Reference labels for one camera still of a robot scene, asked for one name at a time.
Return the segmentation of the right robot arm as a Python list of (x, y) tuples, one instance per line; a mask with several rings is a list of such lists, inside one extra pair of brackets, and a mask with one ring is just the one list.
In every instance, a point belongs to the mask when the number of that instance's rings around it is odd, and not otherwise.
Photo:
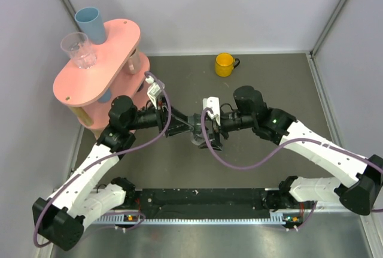
[(221, 113), (218, 97), (203, 100), (202, 134), (212, 150), (205, 119), (212, 122), (215, 139), (229, 132), (251, 129), (259, 138), (276, 144), (276, 149), (261, 161), (243, 167), (258, 168), (281, 149), (291, 150), (332, 175), (330, 178), (289, 177), (280, 184), (279, 200), (291, 208), (299, 202), (340, 202), (346, 209), (369, 215), (382, 189), (382, 157), (364, 157), (350, 152), (307, 128), (295, 116), (278, 108), (268, 107), (261, 92), (242, 86), (233, 93), (236, 109)]

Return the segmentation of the grey threaded coupling nut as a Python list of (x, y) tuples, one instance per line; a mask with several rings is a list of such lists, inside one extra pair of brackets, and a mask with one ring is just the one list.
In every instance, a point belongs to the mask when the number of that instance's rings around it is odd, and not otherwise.
[(192, 116), (188, 116), (188, 123), (191, 125), (193, 135), (202, 135), (201, 114), (194, 113)]

